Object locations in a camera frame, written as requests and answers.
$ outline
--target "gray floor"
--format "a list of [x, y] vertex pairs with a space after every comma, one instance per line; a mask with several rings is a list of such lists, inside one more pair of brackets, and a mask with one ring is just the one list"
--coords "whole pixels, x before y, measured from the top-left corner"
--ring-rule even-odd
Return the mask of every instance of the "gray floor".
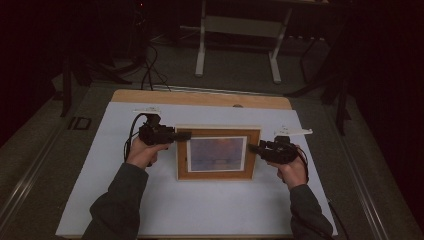
[[[155, 46], [158, 50], [155, 68], [166, 75], [159, 76], [167, 79], [166, 84], [173, 91], [196, 88], [281, 95], [305, 85], [299, 56], [306, 44], [300, 40], [288, 40], [283, 44], [278, 57], [284, 79], [280, 85], [272, 82], [266, 52], [211, 47], [206, 52], [204, 76], [197, 78], [194, 76], [197, 49]], [[319, 67], [325, 50], [324, 45], [318, 45], [308, 55], [305, 62], [308, 76]], [[153, 51], [149, 54], [152, 60]], [[144, 72], [142, 69], [125, 76], [134, 82], [130, 86], [100, 78], [89, 88], [74, 86], [74, 105], [66, 118], [59, 117], [61, 102], [49, 101], [0, 149], [1, 205], [6, 203], [31, 163], [45, 159], [39, 175], [35, 176], [37, 181], [26, 200], [18, 206], [2, 239], [61, 239], [54, 233], [105, 106], [116, 89], [140, 88]], [[156, 90], [167, 90], [158, 75], [152, 76]], [[290, 101], [302, 126], [314, 130], [314, 134], [307, 136], [308, 145], [327, 197], [350, 239], [423, 239], [355, 100], [349, 98], [347, 109], [351, 120], [345, 122], [346, 136], [341, 137], [334, 125], [335, 106], [322, 105], [321, 92], [322, 89], [318, 89]], [[91, 127], [85, 131], [67, 129], [73, 116], [91, 118]], [[48, 139], [52, 136], [57, 137], [49, 147]], [[340, 235], [335, 239], [346, 239], [339, 222], [337, 228]]]

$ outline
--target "hand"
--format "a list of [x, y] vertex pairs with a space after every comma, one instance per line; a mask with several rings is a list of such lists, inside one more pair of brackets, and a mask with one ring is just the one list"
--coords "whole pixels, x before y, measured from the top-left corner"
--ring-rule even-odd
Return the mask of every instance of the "hand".
[[127, 163], [135, 165], [141, 169], [146, 169], [149, 163], [153, 164], [157, 161], [158, 152], [167, 149], [170, 144], [158, 144], [147, 146], [140, 138], [134, 138], [130, 153], [128, 154]]
[[293, 162], [288, 164], [278, 164], [268, 161], [267, 163], [278, 169], [277, 176], [287, 184], [289, 190], [308, 182], [305, 171], [306, 166], [300, 157], [297, 157]]

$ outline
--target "picture frame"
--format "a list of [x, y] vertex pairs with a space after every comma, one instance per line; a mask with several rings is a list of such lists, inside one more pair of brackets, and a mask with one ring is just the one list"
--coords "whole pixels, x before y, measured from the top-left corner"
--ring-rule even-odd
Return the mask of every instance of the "picture frame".
[[261, 126], [176, 125], [175, 132], [191, 132], [189, 141], [177, 142], [178, 180], [251, 180]]

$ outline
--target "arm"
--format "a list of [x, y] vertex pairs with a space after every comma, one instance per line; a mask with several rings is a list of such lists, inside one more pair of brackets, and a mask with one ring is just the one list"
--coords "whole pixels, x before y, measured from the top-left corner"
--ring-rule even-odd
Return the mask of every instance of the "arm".
[[321, 206], [307, 183], [304, 162], [297, 157], [288, 164], [269, 165], [278, 169], [277, 176], [289, 188], [291, 202], [291, 228], [295, 239], [332, 239], [333, 227], [322, 215]]
[[157, 160], [157, 152], [168, 144], [146, 146], [135, 138], [126, 163], [118, 170], [108, 192], [91, 206], [92, 220], [82, 239], [131, 239], [137, 237], [140, 226], [140, 202], [147, 184], [145, 168]]

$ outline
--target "jacket sleeve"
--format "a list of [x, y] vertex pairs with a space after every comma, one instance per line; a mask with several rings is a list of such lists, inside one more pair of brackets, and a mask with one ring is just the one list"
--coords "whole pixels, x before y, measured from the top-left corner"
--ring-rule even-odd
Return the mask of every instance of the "jacket sleeve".
[[291, 229], [295, 239], [332, 239], [333, 226], [308, 185], [290, 190]]
[[131, 239], [140, 226], [140, 202], [148, 174], [128, 163], [123, 163], [108, 192], [91, 206], [92, 220], [82, 239]]

